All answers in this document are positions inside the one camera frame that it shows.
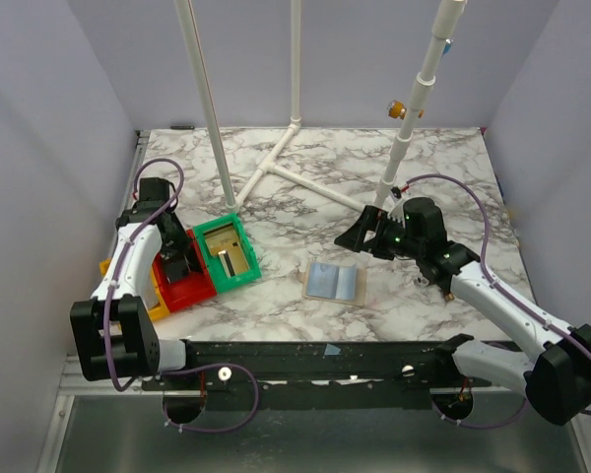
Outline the beige card holder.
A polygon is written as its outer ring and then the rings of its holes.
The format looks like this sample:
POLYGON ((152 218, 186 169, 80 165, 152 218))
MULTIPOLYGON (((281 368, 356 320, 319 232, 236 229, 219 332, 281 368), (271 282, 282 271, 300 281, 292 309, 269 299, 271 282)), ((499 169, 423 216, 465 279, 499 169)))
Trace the beige card holder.
POLYGON ((366 270, 357 265, 342 266, 309 262, 302 280, 306 299, 334 304, 363 306, 366 293, 366 270))

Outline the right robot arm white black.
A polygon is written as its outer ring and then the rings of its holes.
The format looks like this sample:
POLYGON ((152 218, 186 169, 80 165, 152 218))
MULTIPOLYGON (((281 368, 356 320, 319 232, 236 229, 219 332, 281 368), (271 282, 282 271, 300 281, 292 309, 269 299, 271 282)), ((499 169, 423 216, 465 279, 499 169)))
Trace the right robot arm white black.
POLYGON ((523 396, 546 421, 562 426, 591 405, 591 326, 575 327, 504 284, 466 245, 448 238, 432 199, 406 201, 396 218, 367 205, 335 244, 353 252, 413 260, 427 281, 471 305, 517 346, 512 352, 466 334, 440 344, 435 378, 453 386, 466 377, 523 396))

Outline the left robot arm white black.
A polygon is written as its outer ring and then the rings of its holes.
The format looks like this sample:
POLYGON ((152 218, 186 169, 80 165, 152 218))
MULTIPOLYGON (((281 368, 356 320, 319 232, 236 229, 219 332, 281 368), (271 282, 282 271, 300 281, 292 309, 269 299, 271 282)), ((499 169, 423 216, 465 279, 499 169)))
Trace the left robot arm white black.
POLYGON ((148 315, 158 298, 151 282, 160 257, 173 283, 190 274, 191 237, 174 214, 172 183, 158 177, 139 181, 138 200, 116 221, 117 244, 99 286, 86 301, 73 303, 70 323, 85 379, 119 380, 164 372, 178 389, 199 374, 186 343, 161 340, 148 315))

